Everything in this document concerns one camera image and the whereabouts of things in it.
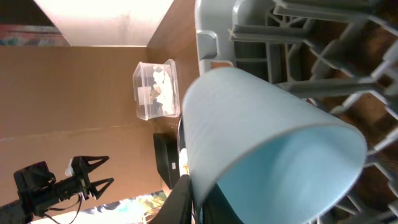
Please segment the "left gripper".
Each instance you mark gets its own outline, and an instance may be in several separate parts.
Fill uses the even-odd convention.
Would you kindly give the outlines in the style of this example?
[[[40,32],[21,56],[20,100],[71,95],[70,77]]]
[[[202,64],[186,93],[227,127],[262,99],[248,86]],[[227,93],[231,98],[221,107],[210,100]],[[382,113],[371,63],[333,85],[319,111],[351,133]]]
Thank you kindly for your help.
[[[70,176],[57,181],[55,174],[49,171],[45,161],[24,167],[14,173],[17,194],[21,203],[23,217],[43,217],[54,205],[78,197],[77,204],[88,200],[90,194],[98,200],[114,182],[113,178],[90,183],[88,174],[109,160],[109,156],[74,157],[70,161]]]

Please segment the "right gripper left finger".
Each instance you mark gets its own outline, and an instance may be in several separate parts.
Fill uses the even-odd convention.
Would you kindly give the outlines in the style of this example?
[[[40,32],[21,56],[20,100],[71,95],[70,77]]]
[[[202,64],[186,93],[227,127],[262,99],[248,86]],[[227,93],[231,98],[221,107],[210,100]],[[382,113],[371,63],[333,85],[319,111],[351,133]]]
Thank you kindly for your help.
[[[182,175],[150,224],[191,224],[193,191],[190,176]]]

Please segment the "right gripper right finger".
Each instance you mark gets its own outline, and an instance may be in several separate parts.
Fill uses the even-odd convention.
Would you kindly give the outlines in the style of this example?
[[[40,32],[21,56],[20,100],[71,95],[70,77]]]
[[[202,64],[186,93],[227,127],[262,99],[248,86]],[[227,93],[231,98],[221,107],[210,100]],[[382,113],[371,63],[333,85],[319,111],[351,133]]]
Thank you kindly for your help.
[[[202,205],[204,224],[243,224],[218,184],[210,190]]]

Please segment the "blue cup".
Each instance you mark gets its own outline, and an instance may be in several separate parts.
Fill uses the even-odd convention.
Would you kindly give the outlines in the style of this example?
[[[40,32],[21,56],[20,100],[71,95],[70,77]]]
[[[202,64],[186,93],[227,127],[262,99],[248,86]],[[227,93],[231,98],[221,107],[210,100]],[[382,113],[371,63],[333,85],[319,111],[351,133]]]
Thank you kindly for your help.
[[[238,68],[200,75],[182,118],[196,208],[220,189],[244,223],[315,219],[366,161],[357,128]]]

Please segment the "gold snack wrapper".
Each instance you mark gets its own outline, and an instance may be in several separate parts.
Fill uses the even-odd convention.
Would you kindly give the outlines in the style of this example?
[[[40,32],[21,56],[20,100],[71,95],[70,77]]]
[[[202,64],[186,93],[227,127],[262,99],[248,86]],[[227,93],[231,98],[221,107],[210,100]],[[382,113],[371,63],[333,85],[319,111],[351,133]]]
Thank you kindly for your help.
[[[158,103],[162,96],[162,90],[160,88],[153,88],[150,90],[150,98],[153,102]]]

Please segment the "white tissue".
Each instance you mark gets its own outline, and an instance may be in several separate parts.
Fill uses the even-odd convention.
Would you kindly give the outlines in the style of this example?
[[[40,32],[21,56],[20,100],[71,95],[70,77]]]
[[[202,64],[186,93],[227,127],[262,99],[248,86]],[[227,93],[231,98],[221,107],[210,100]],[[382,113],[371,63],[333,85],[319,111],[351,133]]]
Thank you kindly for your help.
[[[158,87],[162,90],[162,96],[158,103],[162,105],[161,108],[164,114],[174,114],[174,93],[170,75],[165,71],[163,66],[154,65],[153,69],[153,78],[155,81],[153,87]]]

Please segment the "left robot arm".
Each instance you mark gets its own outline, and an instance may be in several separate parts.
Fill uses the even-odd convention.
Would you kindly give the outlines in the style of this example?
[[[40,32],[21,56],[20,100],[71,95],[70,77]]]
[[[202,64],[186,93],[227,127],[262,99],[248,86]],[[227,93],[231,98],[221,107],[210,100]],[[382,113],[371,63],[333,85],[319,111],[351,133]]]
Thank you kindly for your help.
[[[45,161],[16,171],[14,180],[19,198],[1,206],[1,223],[30,223],[34,217],[54,220],[47,212],[62,211],[55,206],[74,196],[78,197],[79,207],[84,200],[98,200],[114,179],[92,182],[89,173],[108,160],[108,156],[76,156],[67,169],[70,176],[60,181],[49,171]]]

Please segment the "clear plastic waste bin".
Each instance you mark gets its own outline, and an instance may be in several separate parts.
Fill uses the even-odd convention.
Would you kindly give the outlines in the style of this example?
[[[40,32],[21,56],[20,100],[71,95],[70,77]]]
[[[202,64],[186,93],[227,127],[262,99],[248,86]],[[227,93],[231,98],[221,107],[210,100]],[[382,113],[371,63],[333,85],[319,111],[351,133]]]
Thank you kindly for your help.
[[[132,84],[137,117],[148,121],[159,117],[180,116],[177,69],[175,61],[139,62]]]

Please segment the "grey dishwasher rack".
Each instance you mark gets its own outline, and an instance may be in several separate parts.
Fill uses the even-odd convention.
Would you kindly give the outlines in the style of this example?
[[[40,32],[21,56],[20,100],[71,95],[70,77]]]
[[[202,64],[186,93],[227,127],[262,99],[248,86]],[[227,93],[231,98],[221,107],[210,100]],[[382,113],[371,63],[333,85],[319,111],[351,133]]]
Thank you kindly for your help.
[[[397,222],[397,2],[197,1],[198,61],[245,70],[356,126],[354,189],[315,223]]]

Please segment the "black rectangular tray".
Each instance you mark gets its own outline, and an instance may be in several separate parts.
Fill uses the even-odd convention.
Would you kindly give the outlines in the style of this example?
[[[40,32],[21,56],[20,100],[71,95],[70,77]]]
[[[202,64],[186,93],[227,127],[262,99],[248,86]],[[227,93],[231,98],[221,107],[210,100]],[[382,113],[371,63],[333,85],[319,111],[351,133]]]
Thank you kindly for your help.
[[[169,189],[180,178],[177,139],[165,133],[154,133],[154,151],[157,171]]]

